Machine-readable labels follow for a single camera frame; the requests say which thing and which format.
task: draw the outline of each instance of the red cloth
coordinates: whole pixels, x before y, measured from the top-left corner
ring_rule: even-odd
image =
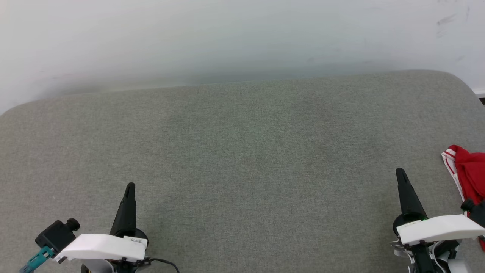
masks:
[[[471,198],[475,204],[479,204],[485,199],[485,153],[470,154],[460,146],[452,145],[443,154],[446,154],[443,159],[452,175],[454,175],[454,167],[456,168],[463,198],[465,200]],[[480,241],[480,244],[485,251],[485,242]]]

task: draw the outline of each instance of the white wall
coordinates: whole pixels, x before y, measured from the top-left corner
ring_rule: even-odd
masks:
[[[0,113],[80,92],[395,69],[485,88],[483,0],[1,0]]]

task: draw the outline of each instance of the gray table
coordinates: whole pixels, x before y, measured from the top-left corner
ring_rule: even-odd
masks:
[[[462,81],[403,71],[96,93],[0,117],[0,272],[70,217],[108,233],[128,182],[148,253],[189,272],[406,272],[394,256],[403,167],[428,216],[460,213],[440,153],[485,152]],[[479,273],[485,253],[462,246]],[[38,273],[78,272],[48,262]],[[146,272],[174,272],[157,266]]]

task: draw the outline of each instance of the black knob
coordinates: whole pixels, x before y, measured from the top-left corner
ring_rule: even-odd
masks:
[[[79,222],[74,218],[69,218],[65,224],[71,231],[76,231],[79,228],[81,228],[81,225],[79,224]]]
[[[475,203],[471,198],[466,199],[463,204],[461,204],[460,208],[465,211],[471,211],[475,207]]]

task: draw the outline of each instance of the teal connector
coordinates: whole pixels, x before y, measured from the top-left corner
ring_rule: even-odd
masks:
[[[45,246],[20,269],[19,273],[32,273],[52,256],[54,256],[54,252],[48,246]]]

